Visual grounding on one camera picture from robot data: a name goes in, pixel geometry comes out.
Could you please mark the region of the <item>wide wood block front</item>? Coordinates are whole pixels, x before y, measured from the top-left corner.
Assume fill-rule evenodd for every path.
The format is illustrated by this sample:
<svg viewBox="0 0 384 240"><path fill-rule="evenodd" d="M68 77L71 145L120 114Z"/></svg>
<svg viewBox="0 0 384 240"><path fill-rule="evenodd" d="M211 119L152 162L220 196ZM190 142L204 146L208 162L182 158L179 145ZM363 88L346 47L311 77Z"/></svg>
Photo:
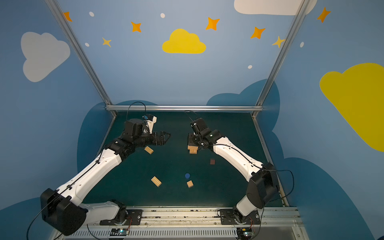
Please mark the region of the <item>wide wood block front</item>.
<svg viewBox="0 0 384 240"><path fill-rule="evenodd" d="M162 182L161 182L156 176L152 177L152 178L151 178L151 181L152 181L157 187L159 187L159 186L162 184Z"/></svg>

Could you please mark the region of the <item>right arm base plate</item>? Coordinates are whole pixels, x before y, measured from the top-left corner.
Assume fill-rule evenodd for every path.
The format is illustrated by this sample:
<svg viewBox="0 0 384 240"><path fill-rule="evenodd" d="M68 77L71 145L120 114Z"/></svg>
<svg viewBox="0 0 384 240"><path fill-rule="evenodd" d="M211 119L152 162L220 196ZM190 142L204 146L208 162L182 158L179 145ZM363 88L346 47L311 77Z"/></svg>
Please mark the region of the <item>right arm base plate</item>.
<svg viewBox="0 0 384 240"><path fill-rule="evenodd" d="M233 209L219 209L217 215L222 225L259 225L261 223L261 215L258 210L251 212L247 217L239 221L236 219Z"/></svg>

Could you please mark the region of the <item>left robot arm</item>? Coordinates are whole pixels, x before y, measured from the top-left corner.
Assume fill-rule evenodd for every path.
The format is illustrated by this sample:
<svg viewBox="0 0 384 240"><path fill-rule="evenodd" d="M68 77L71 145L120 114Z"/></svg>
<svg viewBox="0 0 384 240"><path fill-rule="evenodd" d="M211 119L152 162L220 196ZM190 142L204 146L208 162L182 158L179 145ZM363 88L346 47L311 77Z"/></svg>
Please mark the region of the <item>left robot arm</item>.
<svg viewBox="0 0 384 240"><path fill-rule="evenodd" d="M47 189L40 197L43 221L65 236L75 233L81 226L115 221L127 222L126 206L118 201L84 204L88 193L115 167L121 164L137 148L165 145L170 134L154 132L138 137L121 135L105 146L102 152L80 173L56 190Z"/></svg>

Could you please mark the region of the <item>short wood block far left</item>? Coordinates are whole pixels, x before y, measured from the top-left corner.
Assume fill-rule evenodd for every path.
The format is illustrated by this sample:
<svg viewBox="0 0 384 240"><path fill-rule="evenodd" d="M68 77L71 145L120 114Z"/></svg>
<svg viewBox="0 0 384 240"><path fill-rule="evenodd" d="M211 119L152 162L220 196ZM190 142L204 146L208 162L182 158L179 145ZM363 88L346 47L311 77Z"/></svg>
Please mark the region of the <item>short wood block far left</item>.
<svg viewBox="0 0 384 240"><path fill-rule="evenodd" d="M149 154L152 154L154 152L153 149L151 149L150 147L145 147L144 150L149 153Z"/></svg>

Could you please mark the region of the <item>left controller board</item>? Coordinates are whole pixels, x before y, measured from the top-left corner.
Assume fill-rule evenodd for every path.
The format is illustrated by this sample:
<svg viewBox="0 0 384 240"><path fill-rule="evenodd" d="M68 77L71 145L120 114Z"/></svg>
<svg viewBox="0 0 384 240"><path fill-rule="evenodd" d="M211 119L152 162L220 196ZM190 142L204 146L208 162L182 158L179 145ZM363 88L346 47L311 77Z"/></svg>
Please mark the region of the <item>left controller board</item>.
<svg viewBox="0 0 384 240"><path fill-rule="evenodd" d="M128 229L112 229L110 231L110 237L125 237L129 235L130 231Z"/></svg>

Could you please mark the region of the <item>left diagonal aluminium post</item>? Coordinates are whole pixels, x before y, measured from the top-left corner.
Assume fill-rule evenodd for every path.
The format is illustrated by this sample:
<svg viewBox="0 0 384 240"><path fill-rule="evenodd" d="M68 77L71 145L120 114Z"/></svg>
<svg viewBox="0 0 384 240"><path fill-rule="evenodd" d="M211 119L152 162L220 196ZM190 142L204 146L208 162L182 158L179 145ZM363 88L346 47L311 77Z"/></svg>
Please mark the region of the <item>left diagonal aluminium post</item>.
<svg viewBox="0 0 384 240"><path fill-rule="evenodd" d="M76 37L69 21L66 19L64 12L62 11L58 1L52 1L52 0L45 0L45 3L47 4L48 8L50 9L51 13L55 17L56 21L58 22L60 28L62 29L63 33L65 34L66 38L68 39L69 43L71 44L72 48L74 49L76 55L78 56L81 64L83 65L84 69L86 70L87 74L89 75L92 83L96 87L99 95L101 96L102 100L106 104L106 107L109 105L112 105L112 101L110 97L108 96L101 80L99 79L96 71L94 70L91 62L89 61L88 57L86 56L85 51L83 50L83 47Z"/></svg>

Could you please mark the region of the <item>diagonal aluminium post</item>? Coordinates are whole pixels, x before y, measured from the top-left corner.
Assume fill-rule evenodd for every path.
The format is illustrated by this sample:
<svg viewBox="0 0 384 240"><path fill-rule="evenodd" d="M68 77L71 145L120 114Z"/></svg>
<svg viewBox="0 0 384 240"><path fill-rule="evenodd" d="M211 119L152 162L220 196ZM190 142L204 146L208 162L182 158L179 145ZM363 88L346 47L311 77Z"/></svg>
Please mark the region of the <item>diagonal aluminium post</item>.
<svg viewBox="0 0 384 240"><path fill-rule="evenodd" d="M298 11L293 19L293 22L287 32L286 39L283 42L283 46L280 48L279 53L277 55L277 58L275 60L275 63L273 65L273 68L269 74L269 77L267 78L266 83L264 84L262 91L258 97L258 100L256 102L256 107L259 107L260 110L255 110L252 112L252 118L253 120L256 120L257 115L259 112L263 110L263 104L268 96L268 93L270 92L272 85L274 81L276 80L280 68L282 67L284 60L290 50L290 47L306 17L307 9L309 8L311 1L310 0L304 0L299 5Z"/></svg>
<svg viewBox="0 0 384 240"><path fill-rule="evenodd" d="M60 28L62 29L63 33L65 34L66 38L68 39L69 43L71 44L72 48L74 49L76 55L78 56L81 64L83 65L84 69L86 70L87 74L89 75L92 83L96 87L99 95L101 96L102 100L106 104L106 107L109 105L112 105L112 101L110 97L108 96L101 80L99 79L96 71L94 70L91 62L89 61L88 57L86 56L85 51L83 50L83 47L76 37L69 21L66 19L64 12L62 11L58 1L52 1L52 0L45 0L45 3L47 4L48 8L50 9L51 13L55 17L56 21L58 22Z"/></svg>

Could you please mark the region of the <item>right diagonal aluminium post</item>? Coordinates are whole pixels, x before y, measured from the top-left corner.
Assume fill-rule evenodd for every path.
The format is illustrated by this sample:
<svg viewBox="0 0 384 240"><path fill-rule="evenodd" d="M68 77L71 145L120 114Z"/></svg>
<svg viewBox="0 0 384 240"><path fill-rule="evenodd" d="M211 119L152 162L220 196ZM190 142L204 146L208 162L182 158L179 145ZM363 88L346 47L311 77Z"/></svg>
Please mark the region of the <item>right diagonal aluminium post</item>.
<svg viewBox="0 0 384 240"><path fill-rule="evenodd" d="M274 81L276 80L280 68L282 67L284 60L290 50L290 47L306 17L307 9L309 8L311 1L310 0L304 0L299 5L298 11L293 19L293 22L287 32L286 39L283 42L283 46L280 48L279 53L277 55L277 58L275 60L275 63L273 65L273 68L269 74L269 77L267 78L266 83L264 84L262 91L258 97L258 100L256 102L256 107L259 107L260 110L255 110L252 112L252 118L253 120L256 120L257 115L259 112L263 110L263 104L268 96L268 93L270 92L272 85Z"/></svg>

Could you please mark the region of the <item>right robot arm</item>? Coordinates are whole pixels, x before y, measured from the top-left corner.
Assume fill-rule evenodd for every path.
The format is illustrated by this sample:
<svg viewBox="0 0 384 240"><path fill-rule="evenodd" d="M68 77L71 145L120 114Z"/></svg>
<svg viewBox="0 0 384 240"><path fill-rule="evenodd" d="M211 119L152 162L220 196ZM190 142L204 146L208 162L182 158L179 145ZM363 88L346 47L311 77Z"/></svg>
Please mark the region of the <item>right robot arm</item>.
<svg viewBox="0 0 384 240"><path fill-rule="evenodd" d="M279 192L278 174L274 165L263 164L236 147L218 130L211 130L202 118L190 123L188 150L196 154L209 149L235 167L248 182L245 196L234 206L234 218L243 223L256 209L262 209Z"/></svg>

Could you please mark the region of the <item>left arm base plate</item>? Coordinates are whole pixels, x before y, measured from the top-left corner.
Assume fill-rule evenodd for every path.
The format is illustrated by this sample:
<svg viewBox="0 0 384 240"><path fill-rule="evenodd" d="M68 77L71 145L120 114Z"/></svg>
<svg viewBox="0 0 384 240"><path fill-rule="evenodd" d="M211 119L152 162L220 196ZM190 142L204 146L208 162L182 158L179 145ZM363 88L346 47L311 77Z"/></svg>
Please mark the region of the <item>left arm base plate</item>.
<svg viewBox="0 0 384 240"><path fill-rule="evenodd" d="M100 226L138 226L142 214L143 210L126 209L124 212L120 211L114 219L100 221Z"/></svg>

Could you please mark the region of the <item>rear horizontal aluminium bar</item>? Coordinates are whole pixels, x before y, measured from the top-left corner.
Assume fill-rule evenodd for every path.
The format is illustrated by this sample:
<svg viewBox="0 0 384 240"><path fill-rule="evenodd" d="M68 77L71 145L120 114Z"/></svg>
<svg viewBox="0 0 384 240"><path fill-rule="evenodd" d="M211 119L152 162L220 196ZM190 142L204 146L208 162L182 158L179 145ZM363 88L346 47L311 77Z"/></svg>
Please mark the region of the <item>rear horizontal aluminium bar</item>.
<svg viewBox="0 0 384 240"><path fill-rule="evenodd" d="M139 105L107 105L107 111L149 111L149 112L261 112L262 106L144 106Z"/></svg>

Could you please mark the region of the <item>aluminium rail front frame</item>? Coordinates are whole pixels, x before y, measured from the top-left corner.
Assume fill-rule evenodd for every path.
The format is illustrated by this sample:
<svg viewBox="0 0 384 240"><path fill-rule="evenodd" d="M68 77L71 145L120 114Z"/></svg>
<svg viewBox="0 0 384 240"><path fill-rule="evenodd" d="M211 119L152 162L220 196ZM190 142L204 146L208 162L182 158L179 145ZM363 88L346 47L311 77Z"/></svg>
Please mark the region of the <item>aluminium rail front frame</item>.
<svg viewBox="0 0 384 240"><path fill-rule="evenodd" d="M259 225L222 225L219 207L131 207L143 210L138 226L100 226L94 222L64 236L54 230L51 240L237 240L237 228L251 228L251 240L307 240L300 213L293 207L258 210ZM112 229L128 229L125 237L110 237Z"/></svg>

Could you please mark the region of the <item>controller board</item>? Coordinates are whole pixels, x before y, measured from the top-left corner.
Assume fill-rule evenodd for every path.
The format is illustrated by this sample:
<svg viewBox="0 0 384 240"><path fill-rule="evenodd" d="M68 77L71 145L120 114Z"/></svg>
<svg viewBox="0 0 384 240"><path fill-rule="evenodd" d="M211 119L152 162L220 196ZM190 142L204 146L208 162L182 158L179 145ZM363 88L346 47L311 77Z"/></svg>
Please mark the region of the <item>controller board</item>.
<svg viewBox="0 0 384 240"><path fill-rule="evenodd" d="M250 240L254 236L251 228L237 228L237 240Z"/></svg>
<svg viewBox="0 0 384 240"><path fill-rule="evenodd" d="M112 229L110 231L110 237L125 237L129 235L130 231L128 229Z"/></svg>

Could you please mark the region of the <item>right controller board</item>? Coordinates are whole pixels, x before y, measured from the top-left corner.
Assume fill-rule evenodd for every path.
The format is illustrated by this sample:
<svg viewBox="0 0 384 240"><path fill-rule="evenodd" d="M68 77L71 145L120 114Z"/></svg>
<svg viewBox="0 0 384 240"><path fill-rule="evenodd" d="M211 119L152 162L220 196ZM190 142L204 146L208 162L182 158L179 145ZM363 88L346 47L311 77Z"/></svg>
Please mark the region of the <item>right controller board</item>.
<svg viewBox="0 0 384 240"><path fill-rule="evenodd" d="M250 240L254 236L251 228L237 228L237 240Z"/></svg>

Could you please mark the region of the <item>small wood cube front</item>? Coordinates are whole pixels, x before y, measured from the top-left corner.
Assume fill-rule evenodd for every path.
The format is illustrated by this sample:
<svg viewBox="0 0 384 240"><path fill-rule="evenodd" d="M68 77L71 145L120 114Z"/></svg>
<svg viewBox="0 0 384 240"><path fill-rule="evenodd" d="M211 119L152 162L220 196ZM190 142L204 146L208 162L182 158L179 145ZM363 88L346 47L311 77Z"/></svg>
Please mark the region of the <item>small wood cube front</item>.
<svg viewBox="0 0 384 240"><path fill-rule="evenodd" d="M191 188L191 187L193 187L193 186L194 186L194 184L193 184L193 182L192 182L192 181L188 181L188 182L187 182L187 186L188 186L189 188Z"/></svg>

